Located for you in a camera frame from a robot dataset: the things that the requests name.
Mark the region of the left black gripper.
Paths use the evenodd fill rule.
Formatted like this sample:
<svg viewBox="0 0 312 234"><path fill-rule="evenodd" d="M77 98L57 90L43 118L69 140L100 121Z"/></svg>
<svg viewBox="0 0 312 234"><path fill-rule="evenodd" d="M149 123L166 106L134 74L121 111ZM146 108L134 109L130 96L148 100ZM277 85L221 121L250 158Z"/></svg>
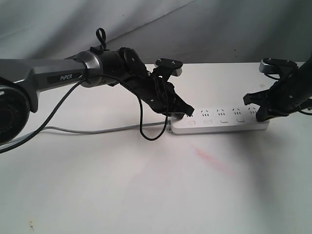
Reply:
<svg viewBox="0 0 312 234"><path fill-rule="evenodd" d="M158 114L174 116L177 119L191 117L194 108L175 92L174 85L168 81L171 73L169 68L156 67L142 76L131 75L122 81L121 85Z"/></svg>

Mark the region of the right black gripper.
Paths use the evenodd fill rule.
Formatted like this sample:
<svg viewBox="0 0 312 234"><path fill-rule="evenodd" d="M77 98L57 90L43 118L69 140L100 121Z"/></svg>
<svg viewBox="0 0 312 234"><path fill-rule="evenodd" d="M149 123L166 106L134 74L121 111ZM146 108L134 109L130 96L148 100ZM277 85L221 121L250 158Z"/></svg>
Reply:
<svg viewBox="0 0 312 234"><path fill-rule="evenodd" d="M285 74L268 91L246 94L243 102L244 105L260 105L255 115L258 122L300 112L302 110L302 74Z"/></svg>

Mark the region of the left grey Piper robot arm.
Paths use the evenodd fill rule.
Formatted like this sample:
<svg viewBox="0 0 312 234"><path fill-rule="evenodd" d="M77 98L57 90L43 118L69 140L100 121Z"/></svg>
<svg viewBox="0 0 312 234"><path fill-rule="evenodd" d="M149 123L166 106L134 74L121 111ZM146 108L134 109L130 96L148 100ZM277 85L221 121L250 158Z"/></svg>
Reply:
<svg viewBox="0 0 312 234"><path fill-rule="evenodd" d="M182 72L182 62L166 58L148 71L135 50L92 47L65 59L2 59L0 61L0 141L7 143L25 127L39 107L41 92L73 83L92 88L122 85L158 114L178 119L194 109L169 82Z"/></svg>

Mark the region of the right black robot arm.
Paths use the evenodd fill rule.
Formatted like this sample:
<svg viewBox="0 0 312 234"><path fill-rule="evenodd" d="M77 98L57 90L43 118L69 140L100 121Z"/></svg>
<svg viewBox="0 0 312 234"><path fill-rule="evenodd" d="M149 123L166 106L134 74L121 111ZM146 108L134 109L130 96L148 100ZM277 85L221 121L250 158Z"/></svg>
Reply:
<svg viewBox="0 0 312 234"><path fill-rule="evenodd" d="M247 93L243 97L245 105L259 106L256 120L264 122L276 117L287 117L292 113L304 112L312 107L312 58L301 66L287 59L264 58L259 65L259 71L273 78L275 83L267 90Z"/></svg>

